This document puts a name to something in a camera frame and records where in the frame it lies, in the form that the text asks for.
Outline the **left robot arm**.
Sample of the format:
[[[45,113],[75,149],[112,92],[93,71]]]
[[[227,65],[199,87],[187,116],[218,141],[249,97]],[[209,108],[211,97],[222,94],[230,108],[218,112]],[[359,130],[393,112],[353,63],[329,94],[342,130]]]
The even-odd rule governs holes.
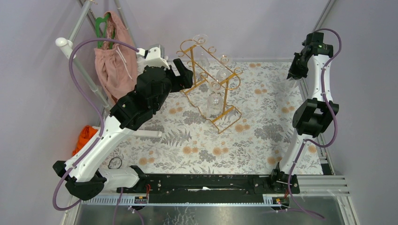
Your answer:
[[[101,169],[100,165],[120,142],[161,109],[170,93],[193,86],[193,72],[180,59],[173,63],[179,75],[171,67],[145,66],[135,89],[117,101],[92,139],[71,159],[54,163],[54,171],[71,195],[86,201],[103,190],[144,190],[145,175],[137,166]]]

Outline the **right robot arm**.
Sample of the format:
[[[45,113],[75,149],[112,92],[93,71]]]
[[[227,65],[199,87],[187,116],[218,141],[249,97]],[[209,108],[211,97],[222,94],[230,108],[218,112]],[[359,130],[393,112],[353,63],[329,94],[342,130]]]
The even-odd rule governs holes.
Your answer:
[[[278,194],[298,193],[297,166],[310,144],[316,145],[315,138],[324,133],[330,124],[334,125],[332,140],[319,144],[329,147],[337,137],[336,114],[339,105],[333,102],[330,91],[330,65],[337,56],[332,45],[324,43],[324,29],[307,34],[303,49],[294,54],[287,80],[299,81],[313,78],[313,92],[295,111],[292,119],[294,133],[284,157],[268,179],[269,189]]]

